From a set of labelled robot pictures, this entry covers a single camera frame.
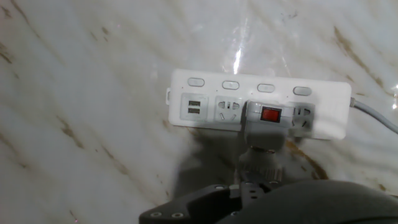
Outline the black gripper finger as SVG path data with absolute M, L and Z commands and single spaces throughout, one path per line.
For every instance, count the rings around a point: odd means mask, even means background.
M 139 224 L 217 223 L 233 217 L 282 186 L 278 181 L 244 181 L 238 185 L 209 185 L 140 214 Z

